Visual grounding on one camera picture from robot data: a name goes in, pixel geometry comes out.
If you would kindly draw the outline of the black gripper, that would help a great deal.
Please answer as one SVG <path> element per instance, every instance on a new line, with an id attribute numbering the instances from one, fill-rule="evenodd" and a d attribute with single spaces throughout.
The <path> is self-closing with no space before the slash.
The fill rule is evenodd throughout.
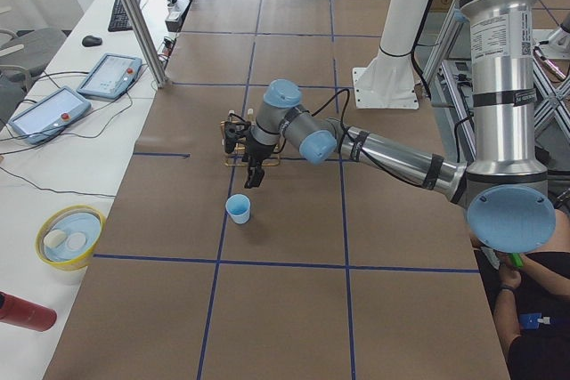
<path id="1" fill-rule="evenodd" d="M 248 153 L 248 169 L 244 188 L 258 188 L 265 176 L 263 162 L 273 154 L 273 146 L 263 144 L 251 137 L 246 140 L 246 152 Z"/>

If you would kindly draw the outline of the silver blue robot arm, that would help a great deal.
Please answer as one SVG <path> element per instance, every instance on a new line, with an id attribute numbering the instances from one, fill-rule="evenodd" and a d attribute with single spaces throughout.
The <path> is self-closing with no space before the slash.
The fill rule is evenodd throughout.
<path id="1" fill-rule="evenodd" d="M 302 105 L 292 82 L 271 82 L 242 135 L 247 188 L 259 186 L 263 163 L 288 141 L 313 164 L 338 153 L 416 188 L 434 190 L 466 211 L 485 246 L 529 253 L 552 237 L 555 209 L 545 165 L 535 156 L 532 8 L 537 0 L 459 0 L 470 26 L 471 105 L 454 104 L 457 123 L 474 131 L 474 153 L 448 161 L 347 125 Z"/>

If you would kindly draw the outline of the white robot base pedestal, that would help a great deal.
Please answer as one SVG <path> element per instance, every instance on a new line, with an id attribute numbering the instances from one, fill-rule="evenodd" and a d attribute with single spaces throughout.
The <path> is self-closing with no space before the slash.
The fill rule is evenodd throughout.
<path id="1" fill-rule="evenodd" d="M 420 24 L 430 0 L 390 0 L 375 58 L 353 69 L 358 109 L 417 109 L 412 66 Z"/>

